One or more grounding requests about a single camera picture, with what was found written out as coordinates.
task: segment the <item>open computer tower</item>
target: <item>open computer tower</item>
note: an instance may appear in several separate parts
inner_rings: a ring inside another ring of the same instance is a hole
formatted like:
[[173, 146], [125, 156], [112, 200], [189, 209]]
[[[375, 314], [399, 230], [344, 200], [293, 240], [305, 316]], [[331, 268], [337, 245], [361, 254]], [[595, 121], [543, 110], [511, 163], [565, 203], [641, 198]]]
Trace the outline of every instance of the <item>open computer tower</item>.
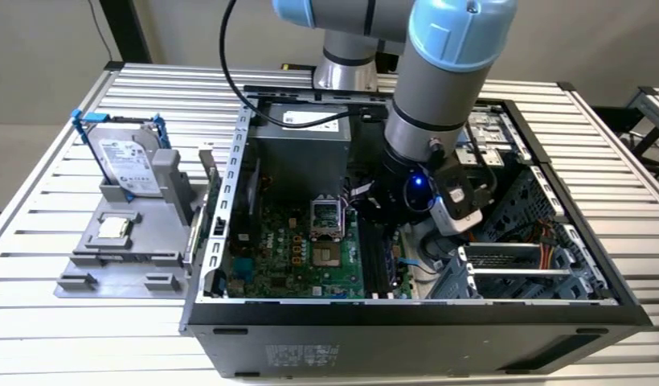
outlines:
[[[245, 92], [288, 122], [391, 100]], [[384, 235], [347, 199], [380, 162], [380, 120], [293, 130], [241, 108], [183, 317], [221, 376], [548, 373], [651, 325], [513, 102], [479, 100], [469, 127], [455, 157], [475, 178], [472, 134], [499, 182], [483, 221]]]

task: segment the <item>green circuit board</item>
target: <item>green circuit board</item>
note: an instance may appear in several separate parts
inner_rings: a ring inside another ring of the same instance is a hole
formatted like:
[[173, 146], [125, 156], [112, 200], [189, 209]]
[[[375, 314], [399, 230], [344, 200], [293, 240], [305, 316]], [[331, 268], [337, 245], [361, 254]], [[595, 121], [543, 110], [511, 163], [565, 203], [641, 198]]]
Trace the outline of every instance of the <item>green circuit board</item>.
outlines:
[[[353, 209], [344, 217], [344, 237], [339, 243], [311, 241], [309, 208], [272, 205], [263, 207], [261, 242], [245, 259], [251, 275], [233, 273], [228, 282], [232, 298], [336, 298], [363, 299], [363, 267], [359, 227]], [[393, 295], [409, 298], [405, 280]]]

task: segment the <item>white wall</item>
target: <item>white wall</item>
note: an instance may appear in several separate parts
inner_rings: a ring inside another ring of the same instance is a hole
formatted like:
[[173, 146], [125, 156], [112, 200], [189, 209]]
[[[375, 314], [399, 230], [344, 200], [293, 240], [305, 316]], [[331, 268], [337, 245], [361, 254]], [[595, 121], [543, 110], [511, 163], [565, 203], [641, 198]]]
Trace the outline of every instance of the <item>white wall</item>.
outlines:
[[105, 62], [85, 0], [0, 0], [0, 123], [66, 122]]
[[[151, 54], [168, 64], [220, 67], [217, 36], [227, 0], [135, 0]], [[229, 67], [279, 69], [281, 63], [316, 64], [323, 31], [285, 23], [272, 0], [239, 0], [227, 32]]]
[[[151, 20], [153, 51], [171, 64], [217, 66], [225, 0], [135, 0]], [[321, 32], [281, 22], [269, 0], [239, 0], [228, 30], [233, 66], [313, 64]], [[659, 85], [659, 0], [519, 0], [519, 14], [491, 76], [571, 81], [591, 103], [621, 104]]]
[[[135, 0], [157, 63], [219, 65], [225, 3]], [[269, 69], [281, 62], [313, 64], [321, 36], [280, 21], [271, 0], [239, 0], [229, 63]], [[0, 0], [0, 123], [62, 123], [105, 62], [85, 0]], [[659, 0], [520, 0], [508, 48], [491, 76], [567, 80], [592, 103], [623, 103], [637, 85], [659, 85]]]

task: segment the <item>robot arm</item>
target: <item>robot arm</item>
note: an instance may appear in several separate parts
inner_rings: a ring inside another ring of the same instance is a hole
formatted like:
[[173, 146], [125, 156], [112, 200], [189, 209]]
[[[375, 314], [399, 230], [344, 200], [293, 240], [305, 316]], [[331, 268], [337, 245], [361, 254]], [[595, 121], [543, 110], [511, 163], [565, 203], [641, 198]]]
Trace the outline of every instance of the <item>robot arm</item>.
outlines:
[[[299, 25], [405, 41], [372, 201], [396, 222], [429, 212], [441, 234], [463, 232], [481, 221], [493, 187], [472, 187], [451, 155], [505, 45], [517, 0], [273, 0], [273, 6]], [[421, 181], [431, 189], [420, 189]], [[393, 197], [404, 205], [389, 204]], [[412, 207], [419, 197], [427, 204]]]

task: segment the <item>label sticker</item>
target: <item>label sticker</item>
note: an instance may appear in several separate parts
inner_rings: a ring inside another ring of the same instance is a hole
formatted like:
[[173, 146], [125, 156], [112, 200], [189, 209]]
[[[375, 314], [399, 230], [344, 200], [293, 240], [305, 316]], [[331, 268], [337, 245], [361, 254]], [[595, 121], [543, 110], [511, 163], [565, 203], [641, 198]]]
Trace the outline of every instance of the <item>label sticker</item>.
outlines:
[[[335, 113], [319, 113], [316, 111], [287, 111], [283, 115], [284, 123], [308, 123], [317, 121], [319, 119], [331, 117]], [[324, 133], [339, 133], [339, 121], [329, 121], [321, 125], [311, 126], [305, 129], [291, 129], [283, 127], [284, 130], [304, 130], [304, 131], [317, 131]]]
[[337, 362], [337, 344], [268, 344], [267, 364], [276, 368], [332, 367]]
[[119, 186], [135, 195], [160, 194], [144, 147], [115, 139], [101, 139], [97, 143]]

